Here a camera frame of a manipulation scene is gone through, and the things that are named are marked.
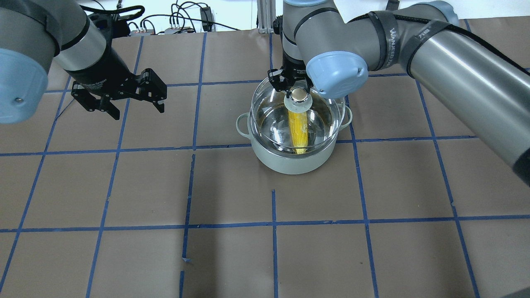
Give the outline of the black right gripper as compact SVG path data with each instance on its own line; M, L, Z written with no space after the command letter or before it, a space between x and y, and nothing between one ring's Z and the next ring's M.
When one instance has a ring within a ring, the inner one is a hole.
M271 85L275 90L290 90L293 87L311 89L311 79L302 60L283 58L280 69L271 69Z

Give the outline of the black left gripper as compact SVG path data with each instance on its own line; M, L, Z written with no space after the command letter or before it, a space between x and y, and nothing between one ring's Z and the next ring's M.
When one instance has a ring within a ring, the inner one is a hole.
M119 120L120 111L111 101L126 98L149 102L159 113L165 112L167 85L164 81L151 68L134 75L115 50L105 50L86 69L66 70L66 73L74 79L72 97L89 112L101 111Z

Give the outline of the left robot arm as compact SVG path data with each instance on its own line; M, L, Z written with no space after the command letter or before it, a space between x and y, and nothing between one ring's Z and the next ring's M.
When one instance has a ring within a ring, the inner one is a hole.
M120 119L113 101L146 101L164 113L167 86L151 69L134 74L112 47L129 33L141 5L100 10L74 0L2 0L0 121L17 124L36 112L52 62L72 77L71 95L85 110Z

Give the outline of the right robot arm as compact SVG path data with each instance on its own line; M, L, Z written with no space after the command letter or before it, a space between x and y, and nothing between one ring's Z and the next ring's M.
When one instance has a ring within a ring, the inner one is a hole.
M448 2L344 22L332 0L285 0L279 32L283 64L267 72L277 91L306 80L323 97L340 98L369 72L399 64L529 183L529 72L460 28Z

